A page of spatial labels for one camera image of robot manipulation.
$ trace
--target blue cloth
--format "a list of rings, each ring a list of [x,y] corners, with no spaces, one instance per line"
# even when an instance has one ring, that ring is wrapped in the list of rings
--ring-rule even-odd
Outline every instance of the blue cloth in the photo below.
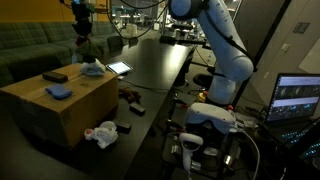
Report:
[[[60,100],[72,95],[72,91],[64,88],[62,84],[56,84],[46,88],[46,91],[55,99]]]

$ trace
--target tablet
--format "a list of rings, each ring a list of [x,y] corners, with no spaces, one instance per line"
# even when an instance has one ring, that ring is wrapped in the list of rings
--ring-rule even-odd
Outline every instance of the tablet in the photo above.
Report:
[[[132,70],[132,67],[123,61],[107,64],[106,67],[116,74],[123,74]]]

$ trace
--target cardboard box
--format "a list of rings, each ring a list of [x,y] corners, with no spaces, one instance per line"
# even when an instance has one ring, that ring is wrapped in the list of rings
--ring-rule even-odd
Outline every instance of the cardboard box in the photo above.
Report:
[[[0,89],[19,128],[66,148],[74,147],[86,128],[93,128],[118,105],[118,80],[111,72],[89,77],[72,64],[54,72],[68,76],[63,85],[73,95],[56,100],[45,88],[54,85],[36,76]]]

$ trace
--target laptop screen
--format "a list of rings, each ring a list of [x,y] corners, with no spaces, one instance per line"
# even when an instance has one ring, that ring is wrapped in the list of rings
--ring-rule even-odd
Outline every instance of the laptop screen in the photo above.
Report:
[[[266,122],[311,117],[320,98],[320,74],[278,74]]]

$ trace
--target white robotic arm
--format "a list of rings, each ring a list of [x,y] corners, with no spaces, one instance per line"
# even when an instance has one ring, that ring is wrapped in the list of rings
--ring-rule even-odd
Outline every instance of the white robotic arm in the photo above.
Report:
[[[217,59],[216,73],[224,76],[213,77],[207,97],[217,104],[230,103],[236,82],[251,76],[253,64],[223,37],[232,38],[233,43],[245,50],[224,1],[170,0],[169,10],[177,20],[197,18]]]

